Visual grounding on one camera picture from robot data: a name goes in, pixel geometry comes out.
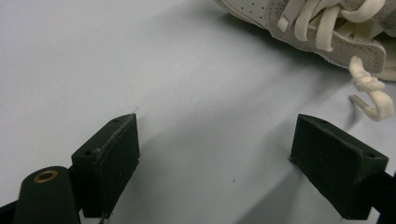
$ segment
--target white table surface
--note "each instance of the white table surface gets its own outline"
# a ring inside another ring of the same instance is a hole
[[[0,205],[135,111],[140,164],[111,223],[375,223],[341,219],[288,161],[303,113],[394,173],[396,119],[363,116],[350,79],[211,0],[0,1]]]

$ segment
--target white shoelace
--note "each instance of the white shoelace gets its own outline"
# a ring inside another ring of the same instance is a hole
[[[366,0],[356,11],[344,10],[340,2],[341,0],[307,0],[295,21],[294,34],[296,38],[300,41],[307,41],[306,34],[308,26],[315,24],[318,26],[316,38],[317,49],[333,51],[332,32],[337,18],[342,17],[349,21],[340,29],[343,30],[342,34],[352,35],[355,32],[354,29],[358,29],[358,26],[351,23],[370,20],[385,5],[386,0]],[[285,32],[290,27],[291,22],[287,18],[281,17],[278,27]],[[381,32],[381,29],[373,29],[366,38],[371,39]],[[350,99],[373,120],[380,121],[393,116],[393,101],[382,92],[385,88],[384,83],[376,77],[372,77],[370,73],[364,70],[361,58],[357,56],[352,57],[349,64],[349,71],[353,76],[352,82],[355,88],[358,91],[367,92],[375,106],[369,106],[357,95],[350,96]]]

